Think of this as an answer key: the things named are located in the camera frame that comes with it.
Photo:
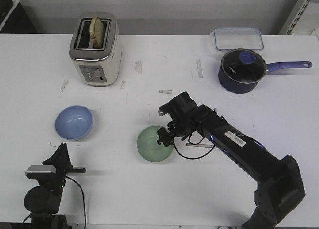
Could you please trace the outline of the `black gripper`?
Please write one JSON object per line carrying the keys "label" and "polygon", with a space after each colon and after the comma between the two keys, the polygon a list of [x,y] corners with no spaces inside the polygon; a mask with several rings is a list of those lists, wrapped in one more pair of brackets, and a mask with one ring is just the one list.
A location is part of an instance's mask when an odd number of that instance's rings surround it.
{"label": "black gripper", "polygon": [[50,183],[47,183],[50,189],[61,189],[65,185],[67,174],[81,174],[86,172],[86,167],[75,167],[71,164],[67,144],[62,142],[56,152],[47,160],[42,162],[44,165],[53,165],[56,167],[56,174],[50,176]]}
{"label": "black gripper", "polygon": [[171,101],[161,106],[161,110],[168,114],[172,121],[168,123],[168,131],[166,128],[157,130],[157,144],[164,144],[166,147],[174,146],[174,138],[180,137],[186,139],[195,129],[191,124],[191,112],[198,106],[189,94],[185,91],[174,97]]}

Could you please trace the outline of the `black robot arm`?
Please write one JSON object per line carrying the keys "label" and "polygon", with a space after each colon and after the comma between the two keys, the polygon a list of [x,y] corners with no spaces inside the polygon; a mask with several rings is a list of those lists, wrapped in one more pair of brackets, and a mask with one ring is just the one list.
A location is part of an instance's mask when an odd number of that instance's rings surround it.
{"label": "black robot arm", "polygon": [[31,165],[25,172],[27,178],[37,180],[38,185],[24,197],[24,206],[30,211],[31,229],[71,229],[66,215],[59,214],[66,179],[79,184],[68,174],[82,174],[85,167],[74,167],[67,144],[62,142],[53,155],[40,165]]}
{"label": "black robot arm", "polygon": [[86,142],[69,142],[93,224],[226,224],[272,229],[305,195],[297,162],[277,159],[187,93],[98,117]]}

